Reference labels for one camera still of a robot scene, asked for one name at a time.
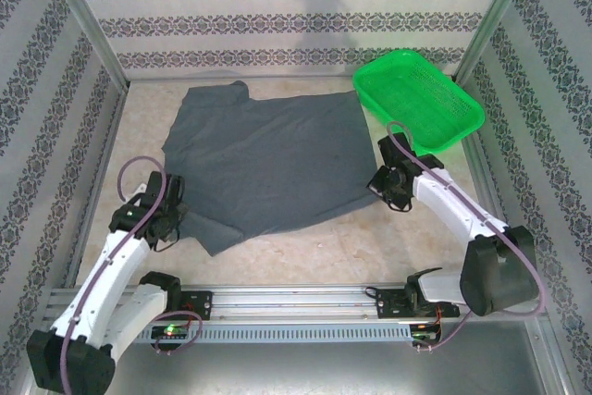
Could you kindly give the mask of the left controller board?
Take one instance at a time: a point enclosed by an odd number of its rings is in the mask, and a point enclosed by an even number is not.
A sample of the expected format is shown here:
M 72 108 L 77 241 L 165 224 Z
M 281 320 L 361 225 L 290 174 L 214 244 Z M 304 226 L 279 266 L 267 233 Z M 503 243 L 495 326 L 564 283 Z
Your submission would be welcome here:
M 167 324 L 152 326 L 151 340 L 164 344 L 180 345 L 186 342 L 190 336 L 190 327 L 187 324 Z

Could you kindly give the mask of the green plastic basket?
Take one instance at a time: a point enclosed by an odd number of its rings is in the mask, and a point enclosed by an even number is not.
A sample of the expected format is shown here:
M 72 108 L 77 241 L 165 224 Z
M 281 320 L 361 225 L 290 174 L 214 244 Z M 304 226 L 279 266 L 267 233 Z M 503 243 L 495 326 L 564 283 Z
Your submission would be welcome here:
M 475 99 L 410 49 L 392 51 L 357 69 L 352 84 L 381 124 L 404 124 L 418 154 L 446 151 L 485 122 Z

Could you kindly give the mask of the left aluminium frame post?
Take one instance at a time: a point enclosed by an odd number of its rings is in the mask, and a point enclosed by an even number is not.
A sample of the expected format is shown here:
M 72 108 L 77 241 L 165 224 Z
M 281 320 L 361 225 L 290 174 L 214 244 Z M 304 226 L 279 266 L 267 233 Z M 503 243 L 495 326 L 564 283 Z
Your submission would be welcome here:
M 78 21 L 81 29 L 93 45 L 94 51 L 101 58 L 103 65 L 111 79 L 116 83 L 120 93 L 127 93 L 130 86 L 123 67 L 119 63 L 115 51 L 112 49 L 100 23 L 93 14 L 87 0 L 66 0 L 71 12 Z

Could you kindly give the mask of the right aluminium frame post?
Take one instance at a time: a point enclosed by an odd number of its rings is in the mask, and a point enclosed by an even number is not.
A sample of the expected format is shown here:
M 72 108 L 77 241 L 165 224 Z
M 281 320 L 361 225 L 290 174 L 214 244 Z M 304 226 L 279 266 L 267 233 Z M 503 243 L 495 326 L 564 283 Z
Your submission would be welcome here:
M 452 75 L 452 80 L 459 86 L 463 86 L 471 77 L 471 73 L 485 51 L 489 39 L 500 24 L 512 0 L 493 0 L 483 20 L 477 27 L 475 35 L 467 46 L 461 63 Z

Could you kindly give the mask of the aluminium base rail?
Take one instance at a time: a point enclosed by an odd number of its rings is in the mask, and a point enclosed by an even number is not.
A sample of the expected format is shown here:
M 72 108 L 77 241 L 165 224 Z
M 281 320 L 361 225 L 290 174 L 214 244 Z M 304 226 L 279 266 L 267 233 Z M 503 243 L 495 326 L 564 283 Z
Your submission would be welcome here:
M 366 287 L 398 289 L 402 284 L 216 286 L 183 285 L 185 291 L 211 291 L 210 325 L 428 324 L 436 318 L 379 319 Z M 54 289 L 43 321 L 69 309 L 78 288 Z

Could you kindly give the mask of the left black mount plate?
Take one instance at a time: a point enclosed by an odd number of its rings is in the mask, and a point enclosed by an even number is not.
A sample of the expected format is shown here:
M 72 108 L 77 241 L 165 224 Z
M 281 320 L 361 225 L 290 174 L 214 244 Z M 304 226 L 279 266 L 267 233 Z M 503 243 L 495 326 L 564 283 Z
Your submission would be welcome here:
M 179 300 L 173 304 L 173 309 L 191 311 L 198 314 L 203 321 L 209 321 L 213 296 L 213 292 L 209 290 L 183 290 Z

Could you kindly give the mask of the controller board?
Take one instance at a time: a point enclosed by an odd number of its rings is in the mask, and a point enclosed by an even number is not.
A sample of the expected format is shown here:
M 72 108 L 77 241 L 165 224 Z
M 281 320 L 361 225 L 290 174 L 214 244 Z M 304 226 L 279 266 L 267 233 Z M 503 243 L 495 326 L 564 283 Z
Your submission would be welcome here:
M 152 326 L 151 340 L 164 344 L 180 345 L 186 342 L 190 336 L 190 327 L 187 324 L 167 324 Z
M 412 324 L 412 337 L 422 343 L 437 343 L 441 338 L 441 323 L 439 321 L 430 324 Z

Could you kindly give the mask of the grey t-shirt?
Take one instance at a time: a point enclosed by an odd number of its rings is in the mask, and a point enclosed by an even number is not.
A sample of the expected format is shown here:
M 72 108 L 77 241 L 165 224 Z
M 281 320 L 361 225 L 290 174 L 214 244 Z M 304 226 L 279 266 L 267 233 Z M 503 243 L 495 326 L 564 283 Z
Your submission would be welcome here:
M 185 180 L 180 226 L 211 255 L 375 201 L 376 159 L 355 92 L 256 100 L 241 81 L 190 88 L 163 145 Z

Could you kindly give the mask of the black mount plate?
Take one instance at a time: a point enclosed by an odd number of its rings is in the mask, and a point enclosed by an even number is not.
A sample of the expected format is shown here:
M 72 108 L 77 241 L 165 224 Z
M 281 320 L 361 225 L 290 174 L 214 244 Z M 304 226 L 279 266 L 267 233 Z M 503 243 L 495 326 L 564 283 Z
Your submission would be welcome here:
M 429 302 L 413 284 L 397 288 L 366 287 L 364 293 L 375 302 L 379 319 L 444 318 L 460 316 L 460 308 L 450 302 Z
M 198 314 L 203 321 L 209 321 L 213 296 L 213 292 L 209 290 L 183 290 L 179 300 L 173 304 L 173 309 L 191 311 Z

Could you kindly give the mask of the aluminium frame post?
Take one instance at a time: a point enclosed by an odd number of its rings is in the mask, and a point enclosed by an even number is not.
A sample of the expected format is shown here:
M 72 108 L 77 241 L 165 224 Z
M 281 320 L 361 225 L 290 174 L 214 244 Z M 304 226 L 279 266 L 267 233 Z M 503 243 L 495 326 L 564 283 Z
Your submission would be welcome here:
M 463 86 L 471 77 L 471 73 L 485 51 L 489 39 L 500 24 L 512 0 L 493 0 L 483 20 L 477 27 L 475 35 L 467 46 L 461 63 L 452 75 L 452 80 L 459 86 Z
M 100 23 L 93 14 L 87 0 L 66 0 L 71 12 L 78 21 L 81 29 L 93 45 L 94 51 L 101 58 L 103 65 L 111 79 L 116 83 L 120 93 L 127 93 L 130 86 L 123 67 L 119 63 L 115 51 L 112 49 Z

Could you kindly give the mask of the right black mount plate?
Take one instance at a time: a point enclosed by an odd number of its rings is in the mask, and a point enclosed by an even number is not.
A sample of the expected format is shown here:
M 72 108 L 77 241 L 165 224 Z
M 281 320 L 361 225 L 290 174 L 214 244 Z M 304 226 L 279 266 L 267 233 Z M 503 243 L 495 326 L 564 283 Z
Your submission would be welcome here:
M 364 293 L 375 302 L 379 319 L 444 318 L 460 316 L 460 308 L 450 302 L 429 302 L 413 284 L 397 288 L 366 287 Z

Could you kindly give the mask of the right controller board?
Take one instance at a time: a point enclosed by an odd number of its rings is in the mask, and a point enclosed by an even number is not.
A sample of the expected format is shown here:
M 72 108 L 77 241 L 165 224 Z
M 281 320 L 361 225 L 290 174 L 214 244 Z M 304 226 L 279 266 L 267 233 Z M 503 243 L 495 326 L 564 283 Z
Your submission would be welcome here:
M 441 323 L 439 321 L 430 324 L 412 324 L 412 337 L 422 343 L 437 343 L 441 338 Z

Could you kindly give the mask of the sheet metal tray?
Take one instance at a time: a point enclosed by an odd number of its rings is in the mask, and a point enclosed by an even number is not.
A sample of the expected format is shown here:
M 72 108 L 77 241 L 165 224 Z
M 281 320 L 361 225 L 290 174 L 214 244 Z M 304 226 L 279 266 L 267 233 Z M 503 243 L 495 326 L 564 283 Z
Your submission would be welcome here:
M 549 341 L 524 323 L 472 322 L 447 344 L 135 344 L 106 395 L 576 395 Z

